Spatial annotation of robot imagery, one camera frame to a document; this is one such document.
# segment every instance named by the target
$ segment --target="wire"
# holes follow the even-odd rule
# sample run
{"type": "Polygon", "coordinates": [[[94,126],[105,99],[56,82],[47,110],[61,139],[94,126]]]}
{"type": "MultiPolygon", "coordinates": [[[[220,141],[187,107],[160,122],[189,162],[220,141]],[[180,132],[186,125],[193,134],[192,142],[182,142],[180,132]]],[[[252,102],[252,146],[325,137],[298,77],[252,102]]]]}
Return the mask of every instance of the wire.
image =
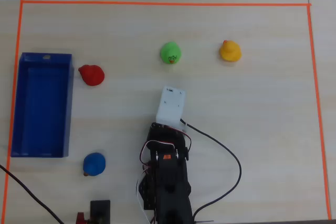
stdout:
{"type": "Polygon", "coordinates": [[[157,143],[160,143],[160,144],[168,144],[168,145],[172,145],[172,146],[174,147],[174,149],[175,149],[175,145],[174,145],[173,143],[169,143],[169,142],[157,141],[157,140],[149,140],[149,141],[145,142],[144,145],[143,145],[142,148],[141,148],[141,151],[140,151],[140,162],[141,162],[143,165],[147,166],[147,167],[150,167],[150,166],[149,166],[147,163],[142,162],[141,157],[142,157],[142,153],[143,153],[143,151],[144,151],[146,145],[147,145],[149,142],[157,142],[157,143]]]}
{"type": "Polygon", "coordinates": [[[188,152],[190,151],[190,148],[191,148],[191,137],[189,137],[189,135],[187,134],[187,133],[185,133],[184,131],[180,131],[180,130],[178,130],[178,129],[176,129],[176,128],[173,128],[173,127],[171,127],[171,126],[167,126],[168,128],[171,128],[171,129],[173,129],[173,130],[176,130],[176,131],[178,131],[178,132],[181,132],[183,135],[185,135],[186,137],[188,137],[189,138],[189,140],[190,140],[190,145],[189,145],[189,148],[188,148],[188,152]]]}
{"type": "Polygon", "coordinates": [[[57,217],[57,215],[49,208],[47,207],[42,201],[40,201],[29,189],[25,186],[17,177],[15,177],[9,170],[7,170],[5,167],[0,165],[0,168],[7,173],[10,177],[12,177],[13,180],[18,182],[19,185],[23,187],[23,189],[26,190],[26,192],[37,202],[39,203],[44,209],[46,209],[60,224],[64,224],[63,221],[60,220],[60,218],[57,217]]]}
{"type": "Polygon", "coordinates": [[[194,223],[196,223],[196,221],[195,221],[195,217],[196,217],[196,215],[198,214],[199,211],[201,211],[202,209],[204,209],[204,208],[206,208],[206,207],[212,205],[213,203],[216,203],[217,201],[223,199],[226,195],[228,195],[229,193],[231,193],[231,192],[237,187],[237,185],[238,185],[239,182],[240,182],[240,178],[241,178],[242,166],[241,166],[241,164],[240,164],[239,159],[236,157],[236,155],[235,155],[232,151],[230,151],[229,148],[227,148],[227,147],[226,147],[224,144],[222,144],[220,141],[218,141],[218,140],[214,139],[212,136],[210,136],[210,135],[208,135],[208,134],[206,134],[206,133],[204,133],[204,132],[198,130],[197,128],[191,126],[190,124],[187,124],[187,123],[186,123],[185,121],[183,121],[182,119],[181,119],[180,121],[181,121],[183,124],[187,125],[188,127],[192,128],[193,130],[199,132],[200,134],[202,134],[202,135],[204,135],[204,136],[207,136],[208,138],[210,138],[211,140],[213,140],[213,141],[215,141],[217,144],[219,144],[221,147],[223,147],[225,150],[227,150],[227,151],[228,151],[228,152],[235,158],[235,160],[237,161],[238,166],[239,166],[239,176],[238,176],[238,179],[237,179],[237,182],[235,183],[235,185],[234,185],[229,191],[227,191],[226,193],[224,193],[223,195],[221,195],[219,198],[217,198],[217,199],[215,199],[215,200],[213,200],[213,201],[211,201],[211,202],[209,202],[209,203],[207,203],[207,204],[205,204],[205,205],[199,207],[199,208],[194,212],[194,215],[193,215],[194,223]]]}
{"type": "Polygon", "coordinates": [[[148,219],[148,217],[147,217],[147,215],[146,215],[145,210],[143,210],[143,207],[142,207],[142,205],[141,205],[141,203],[140,203],[140,200],[139,200],[139,197],[138,197],[138,190],[139,190],[139,189],[138,189],[138,182],[139,182],[139,179],[141,178],[142,174],[144,174],[144,173],[146,172],[147,169],[148,169],[148,168],[146,168],[146,169],[140,174],[140,177],[139,177],[138,180],[136,181],[135,194],[136,194],[136,199],[137,199],[138,202],[139,202],[139,205],[140,205],[140,208],[141,208],[143,214],[145,215],[145,217],[146,217],[148,223],[151,224],[151,222],[149,221],[149,219],[148,219]]]}

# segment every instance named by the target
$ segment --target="blue container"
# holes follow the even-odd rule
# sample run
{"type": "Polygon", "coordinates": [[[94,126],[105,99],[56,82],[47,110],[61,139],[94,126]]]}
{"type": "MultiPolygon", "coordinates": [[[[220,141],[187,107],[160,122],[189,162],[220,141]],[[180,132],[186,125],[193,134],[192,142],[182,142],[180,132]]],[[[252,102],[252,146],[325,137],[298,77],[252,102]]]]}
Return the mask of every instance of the blue container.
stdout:
{"type": "Polygon", "coordinates": [[[22,53],[11,157],[68,156],[73,75],[71,55],[22,53]]]}

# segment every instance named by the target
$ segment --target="black cable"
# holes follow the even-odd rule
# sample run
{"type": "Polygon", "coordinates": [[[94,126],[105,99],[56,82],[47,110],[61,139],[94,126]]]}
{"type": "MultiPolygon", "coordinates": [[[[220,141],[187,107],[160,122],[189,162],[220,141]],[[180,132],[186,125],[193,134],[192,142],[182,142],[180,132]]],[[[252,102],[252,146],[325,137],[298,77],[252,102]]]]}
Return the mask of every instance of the black cable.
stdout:
{"type": "Polygon", "coordinates": [[[196,217],[196,214],[198,214],[199,211],[201,211],[203,208],[206,208],[207,206],[210,206],[210,205],[212,205],[213,203],[216,203],[217,201],[223,199],[226,195],[228,195],[229,193],[231,193],[231,192],[237,187],[237,185],[239,184],[240,178],[241,178],[242,166],[241,166],[241,164],[240,164],[239,159],[236,157],[236,155],[235,155],[232,151],[230,151],[229,148],[227,148],[227,147],[226,147],[224,144],[222,144],[220,141],[218,141],[218,140],[214,139],[212,136],[210,136],[210,135],[208,135],[208,134],[206,134],[206,133],[204,133],[204,132],[202,132],[202,131],[196,129],[195,127],[191,126],[191,125],[188,124],[188,123],[187,123],[186,125],[187,125],[188,127],[192,128],[193,130],[199,132],[200,134],[202,134],[202,135],[204,135],[204,136],[207,136],[208,138],[210,138],[211,140],[213,140],[213,141],[215,141],[217,144],[219,144],[221,147],[223,147],[225,150],[227,150],[227,151],[228,151],[228,152],[235,158],[235,160],[237,161],[238,166],[239,166],[239,176],[238,176],[238,180],[237,180],[236,184],[235,184],[229,191],[227,191],[226,193],[224,193],[224,194],[223,194],[222,196],[220,196],[219,198],[217,198],[217,199],[215,199],[215,200],[213,200],[213,201],[211,201],[211,202],[209,202],[209,203],[207,203],[207,204],[205,204],[205,205],[199,207],[199,208],[194,212],[194,215],[193,215],[194,223],[196,223],[196,221],[195,221],[195,217],[196,217]]]}
{"type": "Polygon", "coordinates": [[[47,207],[42,201],[40,201],[26,186],[25,184],[23,184],[17,177],[15,177],[10,171],[8,171],[5,167],[3,167],[2,165],[0,165],[0,168],[7,173],[10,177],[12,177],[13,180],[15,180],[16,182],[19,183],[19,185],[21,185],[23,187],[23,189],[26,190],[26,192],[37,202],[39,203],[43,208],[45,208],[60,224],[64,224],[63,221],[60,220],[60,218],[57,217],[56,214],[54,214],[54,212],[47,207]]]}

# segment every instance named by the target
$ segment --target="black object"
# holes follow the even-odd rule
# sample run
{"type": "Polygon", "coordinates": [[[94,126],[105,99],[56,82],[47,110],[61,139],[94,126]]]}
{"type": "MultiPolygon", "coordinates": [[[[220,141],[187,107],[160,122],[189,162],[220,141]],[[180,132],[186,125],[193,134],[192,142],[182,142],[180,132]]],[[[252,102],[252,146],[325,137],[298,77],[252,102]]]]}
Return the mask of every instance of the black object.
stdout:
{"type": "Polygon", "coordinates": [[[2,169],[5,173],[7,173],[10,177],[12,177],[13,180],[18,182],[19,185],[23,187],[23,189],[26,190],[26,192],[37,202],[39,203],[44,209],[46,209],[60,224],[64,224],[63,221],[58,218],[58,216],[49,208],[47,207],[42,201],[40,201],[29,189],[25,186],[17,177],[15,177],[9,170],[7,170],[5,167],[0,165],[0,169],[2,169]]]}
{"type": "Polygon", "coordinates": [[[237,182],[234,184],[234,186],[233,186],[229,191],[227,191],[226,193],[224,193],[223,195],[221,195],[220,197],[218,197],[217,199],[215,199],[215,200],[213,200],[213,201],[210,201],[209,203],[207,203],[207,204],[205,204],[205,205],[199,207],[199,208],[194,212],[194,215],[193,215],[193,219],[195,220],[196,214],[198,214],[199,211],[201,211],[203,208],[206,208],[206,207],[212,205],[213,203],[216,203],[217,201],[223,199],[226,195],[228,195],[229,193],[231,193],[231,192],[238,186],[238,184],[239,184],[239,182],[240,182],[240,178],[241,178],[242,166],[241,166],[240,161],[239,161],[239,159],[237,158],[237,156],[236,156],[232,151],[230,151],[230,149],[229,149],[228,147],[226,147],[224,144],[222,144],[220,141],[214,139],[212,136],[210,136],[210,135],[208,135],[208,134],[206,134],[206,133],[200,131],[199,129],[197,129],[197,128],[191,126],[190,124],[186,123],[186,122],[183,121],[182,119],[180,119],[180,121],[181,121],[183,124],[187,125],[188,127],[192,128],[193,130],[199,132],[199,134],[202,134],[202,135],[204,135],[204,136],[210,138],[211,140],[215,141],[217,144],[219,144],[221,147],[223,147],[225,150],[227,150],[227,151],[228,151],[228,152],[235,158],[235,160],[237,161],[238,166],[239,166],[239,176],[238,176],[237,182]]]}
{"type": "Polygon", "coordinates": [[[188,149],[183,134],[152,123],[147,137],[149,140],[173,143],[175,149],[157,142],[147,144],[151,161],[139,185],[144,209],[155,211],[158,224],[193,224],[189,200],[191,187],[186,167],[188,149]]]}
{"type": "Polygon", "coordinates": [[[88,223],[110,224],[110,201],[93,200],[90,202],[90,220],[88,223]]]}

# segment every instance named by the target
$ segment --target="orange tape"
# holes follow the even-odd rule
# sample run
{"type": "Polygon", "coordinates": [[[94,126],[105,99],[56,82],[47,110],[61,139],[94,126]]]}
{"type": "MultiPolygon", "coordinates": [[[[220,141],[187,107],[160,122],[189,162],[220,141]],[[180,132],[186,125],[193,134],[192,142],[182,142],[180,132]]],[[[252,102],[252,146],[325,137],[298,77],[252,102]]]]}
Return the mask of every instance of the orange tape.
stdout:
{"type": "Polygon", "coordinates": [[[329,186],[328,186],[328,170],[327,170],[327,159],[326,159],[326,149],[324,146],[324,136],[323,136],[323,124],[322,124],[322,113],[320,104],[320,93],[319,93],[319,82],[317,79],[316,61],[315,61],[315,50],[314,50],[314,40],[313,40],[313,30],[311,26],[311,15],[310,6],[307,6],[307,16],[308,16],[308,27],[309,27],[309,38],[310,38],[310,50],[311,59],[313,63],[314,72],[314,83],[315,83],[315,93],[316,93],[316,103],[317,103],[317,113],[319,116],[319,126],[320,126],[320,140],[321,140],[321,151],[322,151],[322,166],[323,166],[323,178],[324,178],[324,193],[325,193],[325,203],[327,206],[328,219],[331,220],[331,210],[330,210],[330,199],[329,199],[329,186]]]}
{"type": "MultiPolygon", "coordinates": [[[[18,54],[19,54],[19,44],[20,44],[20,34],[22,25],[22,12],[23,4],[99,4],[99,5],[151,5],[151,6],[306,6],[308,15],[308,27],[309,27],[309,37],[310,37],[310,47],[311,47],[311,57],[313,64],[314,73],[314,83],[317,101],[317,110],[319,117],[319,127],[320,127],[320,140],[321,140],[321,151],[322,151],[322,165],[323,165],[323,177],[324,177],[324,192],[325,192],[325,203],[327,206],[328,219],[331,220],[331,210],[330,210],[330,199],[329,199],[329,187],[328,187],[328,172],[327,172],[327,161],[326,161],[326,150],[324,146],[324,136],[322,127],[322,115],[321,115],[321,105],[320,105],[320,95],[319,95],[319,85],[317,79],[316,61],[315,61],[315,51],[313,42],[313,33],[311,25],[311,15],[310,15],[310,3],[164,3],[164,2],[120,2],[120,1],[39,1],[39,0],[20,0],[19,9],[19,19],[17,27],[16,36],[16,49],[15,49],[15,61],[14,61],[14,77],[13,77],[13,89],[12,89],[12,105],[11,105],[11,117],[10,117],[10,127],[9,127],[9,138],[8,138],[8,150],[7,150],[7,164],[6,168],[9,170],[11,163],[11,149],[12,149],[12,137],[13,137],[13,121],[14,121],[14,108],[15,108],[15,93],[16,93],[16,80],[17,80],[17,67],[18,67],[18,54]]],[[[5,224],[6,216],[6,204],[7,204],[7,193],[8,193],[8,174],[5,175],[5,188],[4,188],[4,200],[2,207],[2,219],[1,224],[5,224]]]]}
{"type": "MultiPolygon", "coordinates": [[[[17,62],[19,56],[19,45],[20,45],[20,34],[21,34],[21,24],[22,24],[22,10],[23,10],[23,0],[20,0],[20,10],[19,10],[19,21],[17,25],[16,34],[16,48],[15,48],[15,60],[14,60],[14,77],[13,77],[13,88],[12,88],[12,105],[11,105],[11,117],[9,126],[9,138],[8,138],[8,150],[7,150],[7,164],[6,169],[9,170],[11,165],[11,150],[12,150],[12,137],[13,137],[13,121],[14,121],[14,108],[15,108],[15,93],[16,93],[16,78],[17,78],[17,62]]],[[[5,189],[4,189],[4,201],[2,204],[2,215],[1,224],[5,224],[6,216],[6,205],[7,205],[7,192],[8,192],[8,174],[5,175],[5,189]]]]}
{"type": "Polygon", "coordinates": [[[166,3],[166,2],[124,2],[124,1],[50,1],[23,0],[27,4],[97,4],[97,5],[165,5],[165,6],[309,6],[309,3],[166,3]]]}

